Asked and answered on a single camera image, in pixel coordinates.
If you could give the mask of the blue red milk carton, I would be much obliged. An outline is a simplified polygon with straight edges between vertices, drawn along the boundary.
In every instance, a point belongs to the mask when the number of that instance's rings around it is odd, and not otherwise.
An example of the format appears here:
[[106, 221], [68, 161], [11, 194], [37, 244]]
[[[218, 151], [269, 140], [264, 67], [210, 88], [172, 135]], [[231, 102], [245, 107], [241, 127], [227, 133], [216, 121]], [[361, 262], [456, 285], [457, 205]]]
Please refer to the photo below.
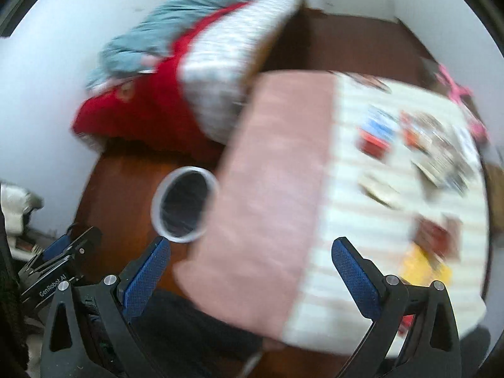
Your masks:
[[359, 128], [358, 149], [376, 160], [390, 153], [399, 131], [399, 120], [380, 107], [369, 106]]

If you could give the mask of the teal blue quilt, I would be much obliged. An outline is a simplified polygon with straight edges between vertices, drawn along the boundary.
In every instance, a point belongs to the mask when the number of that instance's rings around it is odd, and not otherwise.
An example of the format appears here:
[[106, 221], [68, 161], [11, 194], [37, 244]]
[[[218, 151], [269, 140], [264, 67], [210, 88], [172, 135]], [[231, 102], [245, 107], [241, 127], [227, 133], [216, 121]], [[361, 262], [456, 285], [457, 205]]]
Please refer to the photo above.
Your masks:
[[90, 73], [86, 90], [102, 87], [112, 78], [130, 78], [151, 72], [147, 57], [167, 58], [172, 45], [198, 21], [238, 3], [251, 0], [167, 0], [138, 25], [103, 46], [98, 65]]

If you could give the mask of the orange fries snack bag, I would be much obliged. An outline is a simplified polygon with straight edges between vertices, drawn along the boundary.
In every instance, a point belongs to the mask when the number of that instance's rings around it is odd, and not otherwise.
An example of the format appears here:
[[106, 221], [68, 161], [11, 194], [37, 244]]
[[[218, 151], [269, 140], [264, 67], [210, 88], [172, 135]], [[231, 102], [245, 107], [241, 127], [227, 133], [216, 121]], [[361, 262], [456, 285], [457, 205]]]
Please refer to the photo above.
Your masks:
[[408, 148], [417, 149], [424, 154], [451, 152], [455, 149], [443, 124], [428, 113], [402, 111], [400, 127]]

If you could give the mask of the beige peel scrap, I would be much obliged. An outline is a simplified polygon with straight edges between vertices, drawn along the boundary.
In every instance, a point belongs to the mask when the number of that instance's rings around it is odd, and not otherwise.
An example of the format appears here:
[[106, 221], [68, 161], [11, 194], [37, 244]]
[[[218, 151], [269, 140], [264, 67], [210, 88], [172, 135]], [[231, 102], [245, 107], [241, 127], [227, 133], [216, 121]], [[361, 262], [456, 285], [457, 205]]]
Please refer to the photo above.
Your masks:
[[361, 190], [373, 200], [394, 210], [402, 209], [402, 199], [400, 193], [372, 174], [363, 174], [358, 184]]

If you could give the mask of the striped pink table cloth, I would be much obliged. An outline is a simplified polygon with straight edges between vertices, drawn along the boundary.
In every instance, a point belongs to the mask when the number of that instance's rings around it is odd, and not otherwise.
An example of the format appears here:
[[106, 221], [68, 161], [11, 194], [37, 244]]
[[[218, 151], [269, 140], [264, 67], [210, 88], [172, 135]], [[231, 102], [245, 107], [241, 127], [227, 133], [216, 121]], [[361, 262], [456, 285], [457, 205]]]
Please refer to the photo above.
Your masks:
[[[413, 151], [396, 137], [384, 160], [363, 154], [359, 128], [369, 106], [398, 117], [428, 113], [464, 131], [459, 107], [410, 84], [384, 90], [339, 72], [266, 72], [255, 83], [220, 164], [220, 187], [205, 233], [174, 266], [183, 292], [221, 321], [285, 344], [349, 354], [369, 321], [360, 315], [331, 261], [332, 242], [348, 238], [384, 274], [398, 274], [415, 218], [462, 223], [460, 259], [448, 287], [461, 335], [484, 318], [482, 288], [489, 246], [484, 179], [464, 195], [427, 200]], [[400, 193], [402, 209], [360, 188], [372, 174]]]

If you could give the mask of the pink panther plush toy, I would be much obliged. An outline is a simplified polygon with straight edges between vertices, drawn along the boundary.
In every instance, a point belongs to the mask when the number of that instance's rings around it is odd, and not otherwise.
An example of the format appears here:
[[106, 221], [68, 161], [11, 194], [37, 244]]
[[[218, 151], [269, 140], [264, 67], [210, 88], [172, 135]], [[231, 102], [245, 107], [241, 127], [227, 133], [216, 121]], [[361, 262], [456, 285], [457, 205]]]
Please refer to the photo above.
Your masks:
[[465, 97], [472, 98], [472, 91], [467, 87], [457, 84], [443, 64], [438, 65], [437, 80], [447, 88], [448, 99], [461, 108], [467, 122], [468, 131], [476, 144], [485, 144], [488, 142], [489, 137], [486, 126], [464, 102]]

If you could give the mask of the red blanket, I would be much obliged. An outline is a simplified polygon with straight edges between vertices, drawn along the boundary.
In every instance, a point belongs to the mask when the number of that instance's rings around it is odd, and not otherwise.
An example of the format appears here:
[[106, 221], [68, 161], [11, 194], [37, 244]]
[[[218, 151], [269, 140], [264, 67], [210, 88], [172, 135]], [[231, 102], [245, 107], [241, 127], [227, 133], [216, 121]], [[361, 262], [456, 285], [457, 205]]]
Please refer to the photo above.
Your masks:
[[244, 5], [235, 3], [198, 21], [172, 43], [173, 55], [161, 60], [154, 73], [85, 101], [74, 119], [73, 133], [142, 142], [156, 151], [178, 152], [196, 160], [215, 158], [216, 146], [205, 137], [183, 98], [181, 61], [199, 33]]

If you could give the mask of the small red wrapper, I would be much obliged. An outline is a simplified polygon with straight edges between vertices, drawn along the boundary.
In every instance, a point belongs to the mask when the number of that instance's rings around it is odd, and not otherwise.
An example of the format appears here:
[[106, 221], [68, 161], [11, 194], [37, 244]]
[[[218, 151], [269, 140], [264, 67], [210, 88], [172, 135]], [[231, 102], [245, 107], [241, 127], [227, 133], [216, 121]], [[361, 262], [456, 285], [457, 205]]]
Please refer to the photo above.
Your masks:
[[414, 323], [415, 315], [405, 315], [398, 328], [399, 336], [406, 336]]

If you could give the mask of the white round trash bin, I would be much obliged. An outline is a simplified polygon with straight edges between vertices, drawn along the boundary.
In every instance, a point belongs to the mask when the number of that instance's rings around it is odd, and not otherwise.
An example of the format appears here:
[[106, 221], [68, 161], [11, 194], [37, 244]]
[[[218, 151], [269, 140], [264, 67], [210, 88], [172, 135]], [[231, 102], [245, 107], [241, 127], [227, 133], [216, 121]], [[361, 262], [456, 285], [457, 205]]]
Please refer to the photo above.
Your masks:
[[217, 179], [207, 169], [182, 166], [170, 172], [151, 201], [150, 217], [156, 233], [179, 244], [199, 239], [205, 232], [206, 204], [218, 189]]

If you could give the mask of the bed with checkered mattress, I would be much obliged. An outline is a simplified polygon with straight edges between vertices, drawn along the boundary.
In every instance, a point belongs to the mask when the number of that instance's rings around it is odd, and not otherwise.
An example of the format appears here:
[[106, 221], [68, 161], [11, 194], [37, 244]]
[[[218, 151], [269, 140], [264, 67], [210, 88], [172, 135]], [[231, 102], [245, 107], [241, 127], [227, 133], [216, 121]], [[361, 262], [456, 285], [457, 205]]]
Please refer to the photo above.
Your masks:
[[[181, 61], [179, 79], [197, 125], [212, 142], [226, 144], [237, 124], [249, 83], [302, 0], [251, 0], [205, 28]], [[162, 58], [148, 56], [155, 68]], [[134, 78], [112, 78], [87, 91], [89, 100]]]

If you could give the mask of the gold foil card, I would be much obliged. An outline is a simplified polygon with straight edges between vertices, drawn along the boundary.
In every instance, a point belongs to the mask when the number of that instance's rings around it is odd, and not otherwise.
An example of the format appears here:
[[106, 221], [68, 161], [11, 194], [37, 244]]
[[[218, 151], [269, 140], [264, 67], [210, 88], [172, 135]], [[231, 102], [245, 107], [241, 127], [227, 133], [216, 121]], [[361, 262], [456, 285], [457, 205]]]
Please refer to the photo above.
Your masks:
[[451, 268], [438, 256], [427, 253], [417, 244], [411, 244], [400, 266], [399, 277], [405, 283], [428, 287], [434, 281], [449, 285]]

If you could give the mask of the dark red snack wrapper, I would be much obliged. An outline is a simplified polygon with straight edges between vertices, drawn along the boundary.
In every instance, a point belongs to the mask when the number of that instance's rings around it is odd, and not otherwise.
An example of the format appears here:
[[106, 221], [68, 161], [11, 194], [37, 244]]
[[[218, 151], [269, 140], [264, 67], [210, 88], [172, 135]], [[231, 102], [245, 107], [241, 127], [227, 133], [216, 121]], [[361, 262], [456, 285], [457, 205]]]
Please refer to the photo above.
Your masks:
[[462, 223], [452, 216], [443, 216], [438, 223], [418, 215], [414, 222], [412, 241], [425, 253], [442, 260], [459, 260]]

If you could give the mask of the crumpled white snack wrapper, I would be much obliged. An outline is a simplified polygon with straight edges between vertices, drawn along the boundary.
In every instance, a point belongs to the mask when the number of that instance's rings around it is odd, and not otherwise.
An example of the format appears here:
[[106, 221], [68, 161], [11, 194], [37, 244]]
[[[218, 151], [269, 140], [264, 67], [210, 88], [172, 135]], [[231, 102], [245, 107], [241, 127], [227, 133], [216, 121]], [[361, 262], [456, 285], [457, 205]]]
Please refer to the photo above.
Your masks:
[[437, 199], [443, 191], [464, 195], [475, 174], [461, 151], [439, 136], [432, 137], [423, 148], [415, 151], [411, 161], [429, 201]]

